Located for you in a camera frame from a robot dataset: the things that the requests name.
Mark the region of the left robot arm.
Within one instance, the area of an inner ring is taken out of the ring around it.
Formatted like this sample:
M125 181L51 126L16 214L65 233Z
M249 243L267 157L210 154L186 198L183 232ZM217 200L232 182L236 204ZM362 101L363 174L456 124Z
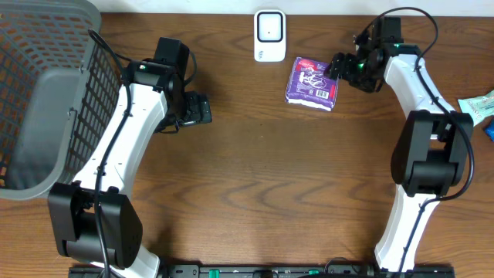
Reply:
M185 91L184 67L156 59L132 61L116 110L88 161L71 182L48 195L61 256L101 268L101 277L156 277L159 256L142 244L144 228L130 196L137 169L155 133L212 121L208 98Z

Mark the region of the blue Oreo cookie pack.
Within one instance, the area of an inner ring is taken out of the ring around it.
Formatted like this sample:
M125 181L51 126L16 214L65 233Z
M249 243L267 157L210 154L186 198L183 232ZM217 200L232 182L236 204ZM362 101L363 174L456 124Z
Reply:
M490 139L490 141L494 141L494 119L492 119L488 126L484 128L484 132Z

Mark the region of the teal wet wipes pack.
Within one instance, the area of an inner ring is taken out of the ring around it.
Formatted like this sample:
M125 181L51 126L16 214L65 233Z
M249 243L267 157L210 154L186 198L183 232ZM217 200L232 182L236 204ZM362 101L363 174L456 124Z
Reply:
M458 100L461 111L469 114L476 126L493 115L493 91L484 96Z

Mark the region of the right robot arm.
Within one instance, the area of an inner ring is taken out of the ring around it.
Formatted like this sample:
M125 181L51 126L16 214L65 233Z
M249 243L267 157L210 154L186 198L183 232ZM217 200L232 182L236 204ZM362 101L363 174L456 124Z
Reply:
M394 204L384 234L374 249L380 270L399 275L414 272L415 253L435 208L453 195L463 172L473 172L473 119L457 112L439 93L414 45L385 43L357 52L337 53L325 69L332 80L345 80L366 93L386 83L406 117L391 155L396 184Z

